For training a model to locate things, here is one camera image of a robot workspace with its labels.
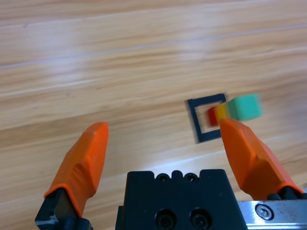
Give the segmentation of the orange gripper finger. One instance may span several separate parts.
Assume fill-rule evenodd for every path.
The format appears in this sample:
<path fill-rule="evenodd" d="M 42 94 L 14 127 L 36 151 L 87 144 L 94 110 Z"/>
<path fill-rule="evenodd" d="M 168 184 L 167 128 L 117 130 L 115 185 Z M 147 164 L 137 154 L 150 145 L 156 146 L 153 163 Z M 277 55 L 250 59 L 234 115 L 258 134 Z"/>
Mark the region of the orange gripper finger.
<path fill-rule="evenodd" d="M 236 181 L 254 200 L 288 191 L 295 196 L 303 194 L 269 147 L 248 126 L 227 118 L 220 122 L 220 132 Z"/>
<path fill-rule="evenodd" d="M 83 218 L 86 202 L 97 192 L 104 168 L 108 125 L 89 126 L 66 153 L 64 160 L 44 195 L 35 218 L 41 230 L 91 230 Z"/>

